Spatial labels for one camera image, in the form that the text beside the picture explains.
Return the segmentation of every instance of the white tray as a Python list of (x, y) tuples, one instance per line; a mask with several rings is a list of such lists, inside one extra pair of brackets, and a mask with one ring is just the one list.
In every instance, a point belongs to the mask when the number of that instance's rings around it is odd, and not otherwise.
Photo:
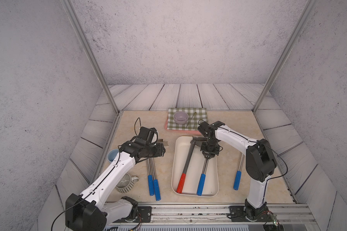
[(175, 157), (173, 161), (171, 187), (176, 194), (190, 195), (197, 197), (214, 197), (219, 191), (219, 180), (217, 176), (217, 160), (216, 156), (208, 161), (206, 172), (206, 180), (201, 196), (196, 194), (199, 184), (200, 175), (202, 174), (204, 165), (204, 156), (200, 151), (200, 147), (195, 146), (193, 155), (190, 160), (188, 170), (186, 172), (185, 184), (182, 193), (177, 193), (176, 189), (179, 184), (182, 170), (184, 169), (186, 157), (188, 156), (190, 141), (192, 136), (180, 136), (176, 140)]

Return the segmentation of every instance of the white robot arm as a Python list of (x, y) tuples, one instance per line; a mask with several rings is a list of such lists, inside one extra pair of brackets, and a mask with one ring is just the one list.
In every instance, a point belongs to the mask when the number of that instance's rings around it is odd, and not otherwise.
[(263, 210), (267, 210), (264, 202), (267, 180), (271, 178), (277, 167), (269, 142), (265, 139), (258, 141), (242, 135), (220, 121), (212, 124), (202, 122), (198, 130), (207, 137), (205, 145), (202, 144), (201, 147), (203, 154), (218, 155), (217, 143), (224, 141), (245, 155), (246, 170), (251, 177), (249, 194), (245, 200), (245, 215), (250, 221), (257, 220), (258, 215)]
[(117, 183), (135, 164), (164, 155), (166, 150), (162, 143), (156, 143), (157, 139), (155, 128), (141, 127), (138, 136), (122, 144), (112, 163), (87, 189), (80, 195), (68, 197), (65, 202), (66, 226), (74, 231), (101, 231), (106, 224), (121, 218), (134, 220), (137, 201), (122, 197), (115, 203), (104, 204)]

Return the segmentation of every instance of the blue cup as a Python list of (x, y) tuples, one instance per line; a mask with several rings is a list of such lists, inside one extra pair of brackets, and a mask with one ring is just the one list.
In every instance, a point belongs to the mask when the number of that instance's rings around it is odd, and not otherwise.
[(111, 150), (108, 155), (106, 156), (106, 158), (108, 159), (109, 163), (112, 163), (113, 160), (116, 158), (117, 154), (119, 153), (118, 149), (113, 149)]

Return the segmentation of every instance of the red handle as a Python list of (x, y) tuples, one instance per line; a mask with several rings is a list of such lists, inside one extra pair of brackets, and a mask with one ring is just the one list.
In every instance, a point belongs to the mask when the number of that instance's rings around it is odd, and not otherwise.
[(177, 193), (182, 193), (182, 188), (184, 187), (185, 177), (186, 177), (186, 174), (183, 173), (181, 175), (179, 185), (177, 186), (177, 190), (176, 190)]

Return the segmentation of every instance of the metal rail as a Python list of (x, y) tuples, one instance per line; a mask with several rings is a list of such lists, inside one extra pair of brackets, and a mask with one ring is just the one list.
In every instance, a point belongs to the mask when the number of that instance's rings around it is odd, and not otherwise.
[(272, 84), (274, 83), (276, 77), (278, 76), (279, 71), (282, 69), (283, 64), (288, 58), (288, 55), (290, 54), (293, 45), (296, 43), (299, 35), (301, 34), (304, 26), (306, 25), (306, 22), (310, 18), (313, 10), (315, 9), (316, 3), (319, 0), (309, 0), (305, 6), (305, 9), (302, 12), (301, 17), (299, 18), (297, 24), (295, 25), (291, 35), (289, 36), (289, 39), (287, 41), (287, 44), (285, 45), (277, 63), (275, 64), (274, 69), (272, 70), (269, 78), (267, 79), (264, 88), (261, 91), (260, 96), (257, 99), (257, 102), (255, 103), (253, 107), (253, 113), (256, 113), (258, 108), (260, 107), (262, 101), (264, 100), (267, 92), (270, 90)]
[(102, 152), (102, 155), (100, 156), (100, 159), (99, 159), (99, 162), (98, 162), (98, 166), (95, 170), (95, 173), (94, 173), (94, 176), (93, 176), (93, 180), (91, 182), (94, 182), (100, 175), (100, 173), (102, 173), (102, 170), (103, 170), (103, 165), (104, 165), (104, 162), (105, 162), (105, 159), (106, 159), (106, 155), (108, 155), (108, 152), (109, 152), (109, 148), (112, 144), (112, 141), (113, 141), (113, 138), (116, 134), (116, 131), (117, 131), (117, 128), (118, 128), (118, 125), (120, 123), (120, 118), (122, 116), (122, 113), (116, 115), (114, 121), (113, 121), (113, 125), (112, 125), (112, 128), (111, 128), (111, 131), (109, 132), (109, 135), (108, 135), (108, 139), (107, 139), (107, 143), (105, 144), (104, 148), (103, 148), (103, 152)]
[[(139, 203), (139, 205), (152, 207), (150, 225), (264, 224), (263, 221), (233, 223), (227, 218), (230, 212), (229, 206), (244, 206), (244, 204)], [(316, 224), (306, 204), (268, 204), (268, 208), (277, 215), (281, 224)]]
[(91, 50), (91, 47), (90, 47), (90, 45), (86, 39), (85, 33), (82, 30), (82, 27), (79, 23), (77, 16), (76, 16), (76, 13), (74, 11), (72, 3), (70, 2), (70, 0), (61, 0), (61, 3), (62, 3), (62, 5), (63, 5), (63, 7), (64, 7), (64, 9), (68, 15), (69, 21), (71, 21), (71, 24), (72, 24), (73, 28), (75, 29), (76, 35), (82, 44), (83, 50), (85, 51), (87, 58), (89, 59), (91, 65), (93, 66), (95, 75), (97, 76), (97, 78), (100, 82), (100, 85), (102, 86), (102, 88), (106, 94), (106, 97), (108, 98), (109, 102), (111, 103), (114, 112), (116, 114), (118, 114), (119, 111), (118, 111), (117, 105), (114, 102), (114, 99), (111, 95), (111, 92), (108, 88), (108, 85), (105, 82), (103, 73), (100, 70), (100, 67), (97, 63), (97, 60), (96, 60), (94, 54), (93, 54), (93, 51)]

